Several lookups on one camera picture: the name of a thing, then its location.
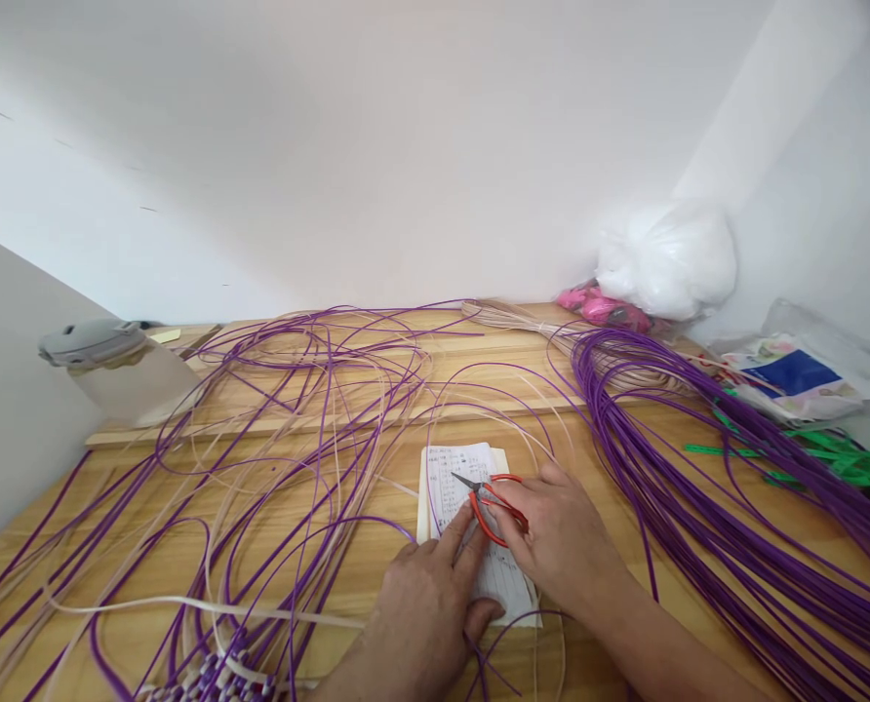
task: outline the paper page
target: paper page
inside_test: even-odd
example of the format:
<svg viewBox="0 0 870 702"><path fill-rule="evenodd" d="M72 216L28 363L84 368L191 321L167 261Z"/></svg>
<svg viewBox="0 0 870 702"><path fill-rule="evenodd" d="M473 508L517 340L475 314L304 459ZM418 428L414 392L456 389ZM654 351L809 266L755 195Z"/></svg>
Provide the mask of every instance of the paper page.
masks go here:
<svg viewBox="0 0 870 702"><path fill-rule="evenodd" d="M150 334L149 338L156 343L168 343L169 341L175 341L176 339L181 338L181 329L159 331L158 333Z"/></svg>
<svg viewBox="0 0 870 702"><path fill-rule="evenodd" d="M452 472L468 480L483 482L494 473L509 472L506 453L501 448L491 448L488 444L422 449L415 530L415 538L419 543L432 536L437 537L468 499L470 490ZM487 520L493 522L487 510L483 514ZM465 542L474 528L477 528L476 523L465 534ZM493 524L492 529L494 533L498 533ZM516 565L512 554L492 542L481 565L472 599L479 597L493 598L506 610L506 614L494 624L509 624L521 614L536 609L533 583ZM534 614L524 617L514 626L541 627L542 619Z"/></svg>

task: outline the finger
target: finger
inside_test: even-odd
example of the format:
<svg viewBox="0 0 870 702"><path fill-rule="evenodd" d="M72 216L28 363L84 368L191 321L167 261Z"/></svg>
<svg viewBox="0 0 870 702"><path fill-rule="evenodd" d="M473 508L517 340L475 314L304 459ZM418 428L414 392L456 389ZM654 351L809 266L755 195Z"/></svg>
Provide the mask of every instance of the finger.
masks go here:
<svg viewBox="0 0 870 702"><path fill-rule="evenodd" d="M506 612L496 600L480 598L467 606L467 615L464 618L464 634L467 639L477 643L484 636L488 625L495 619L499 619Z"/></svg>
<svg viewBox="0 0 870 702"><path fill-rule="evenodd" d="M418 544L415 543L414 541L411 541L410 543L406 544L405 546L403 546L399 550L399 553L396 554L396 558L393 560L394 561L404 561L409 556L411 556L413 553L415 553L417 550L418 550Z"/></svg>
<svg viewBox="0 0 870 702"><path fill-rule="evenodd" d="M416 550L415 554L417 556L427 556L428 554L435 551L435 548L438 546L438 539L429 539L425 543L421 544Z"/></svg>
<svg viewBox="0 0 870 702"><path fill-rule="evenodd" d="M497 481L491 483L491 488L498 497L502 497L511 505L516 507L520 512L526 513L530 500L533 497L533 483L539 481L525 479L521 484L513 481Z"/></svg>
<svg viewBox="0 0 870 702"><path fill-rule="evenodd" d="M448 563L455 561L457 547L461 545L461 540L464 538L464 533L473 517L474 510L471 508L471 503L468 501L462 504L455 518L442 531L442 537L438 540L438 546L435 547L437 557L445 559Z"/></svg>
<svg viewBox="0 0 870 702"><path fill-rule="evenodd" d="M487 535L481 528L474 529L474 534L461 549L455 561L455 577L464 588L465 594L470 594L477 582L477 573L481 569L484 554L487 553Z"/></svg>
<svg viewBox="0 0 870 702"><path fill-rule="evenodd" d="M560 488L570 488L574 485L572 477L555 463L544 463L539 468L539 477L549 485L559 486Z"/></svg>
<svg viewBox="0 0 870 702"><path fill-rule="evenodd" d="M545 492L551 488L548 483L540 478L524 478L523 487L530 492Z"/></svg>
<svg viewBox="0 0 870 702"><path fill-rule="evenodd" d="M517 563L523 563L530 554L530 547L526 543L520 524L508 510L503 507L489 505L488 509L496 519L496 525L500 529L500 536L506 541L507 548L513 554Z"/></svg>

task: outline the white plastic bag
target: white plastic bag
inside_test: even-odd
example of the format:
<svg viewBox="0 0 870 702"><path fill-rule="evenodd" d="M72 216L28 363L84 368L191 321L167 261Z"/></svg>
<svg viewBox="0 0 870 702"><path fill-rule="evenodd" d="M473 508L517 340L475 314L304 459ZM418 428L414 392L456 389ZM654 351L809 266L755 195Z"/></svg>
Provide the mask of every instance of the white plastic bag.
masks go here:
<svg viewBox="0 0 870 702"><path fill-rule="evenodd" d="M737 262L724 213L674 201L631 217L601 236L597 279L608 297L684 322L710 314L734 288Z"/></svg>

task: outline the scissors handle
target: scissors handle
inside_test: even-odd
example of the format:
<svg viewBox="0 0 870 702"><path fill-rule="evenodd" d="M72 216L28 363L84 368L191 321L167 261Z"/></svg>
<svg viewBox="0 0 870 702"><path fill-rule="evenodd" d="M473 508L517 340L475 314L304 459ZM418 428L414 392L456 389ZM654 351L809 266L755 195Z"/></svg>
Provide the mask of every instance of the scissors handle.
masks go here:
<svg viewBox="0 0 870 702"><path fill-rule="evenodd" d="M516 476L516 475L512 475L510 473L498 473L497 475L491 475L491 482L493 482L493 483L496 483L499 481L505 481L505 480L514 481L516 483L523 482L522 478L520 478L519 476ZM524 514L522 512L520 512L518 509L516 509L516 507L511 505L505 499L500 497L496 492L494 492L494 489L491 487L491 485L489 483L484 483L483 487L487 492L489 492L497 500L499 500L498 502L493 502L491 500L490 504L494 504L497 507L502 507L507 512L509 512L510 516L519 525L520 531L522 531L523 533L526 533L527 531L530 530L530 523L527 521L526 517L524 516ZM478 524L481 525L481 529L484 530L484 533L487 535L487 537L493 543L495 543L497 546L501 546L503 548L509 548L506 541L504 541L502 538L500 538L498 535L496 535L494 533L494 531L490 527L490 524L487 522L487 520L484 518L484 515L481 513L481 501L477 498L477 494L475 492L471 492L469 494L469 498L471 500L471 506L474 508L474 516L477 517Z"/></svg>

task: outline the pink object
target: pink object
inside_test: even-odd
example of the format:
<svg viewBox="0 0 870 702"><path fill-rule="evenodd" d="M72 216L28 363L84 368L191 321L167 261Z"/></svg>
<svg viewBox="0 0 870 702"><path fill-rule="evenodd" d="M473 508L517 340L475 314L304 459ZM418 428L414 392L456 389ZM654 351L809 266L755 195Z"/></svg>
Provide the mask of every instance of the pink object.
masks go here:
<svg viewBox="0 0 870 702"><path fill-rule="evenodd" d="M556 302L567 310L580 314L595 327L627 329L632 332L663 332L669 327L665 320L650 317L629 302L607 297L590 280L583 286L563 291Z"/></svg>

